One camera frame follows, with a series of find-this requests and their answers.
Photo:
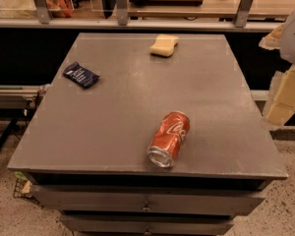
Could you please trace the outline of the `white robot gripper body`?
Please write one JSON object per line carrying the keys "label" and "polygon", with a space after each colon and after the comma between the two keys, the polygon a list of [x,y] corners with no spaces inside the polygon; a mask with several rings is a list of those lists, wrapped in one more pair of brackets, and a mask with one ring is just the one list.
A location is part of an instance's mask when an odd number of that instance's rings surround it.
{"label": "white robot gripper body", "polygon": [[280,56],[282,59],[295,64],[295,10],[286,19],[282,29]]}

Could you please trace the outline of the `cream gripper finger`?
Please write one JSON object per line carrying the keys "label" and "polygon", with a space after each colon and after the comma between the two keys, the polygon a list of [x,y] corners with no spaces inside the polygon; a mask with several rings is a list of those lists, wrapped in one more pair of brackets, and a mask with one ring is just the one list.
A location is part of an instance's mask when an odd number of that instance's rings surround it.
{"label": "cream gripper finger", "polygon": [[274,50],[280,48],[280,40],[282,35],[283,25],[278,26],[276,29],[271,31],[259,43],[259,47],[266,50]]}
{"label": "cream gripper finger", "polygon": [[272,77],[268,100],[265,103],[263,116],[266,123],[281,127],[295,113],[295,64],[282,73],[276,71]]}

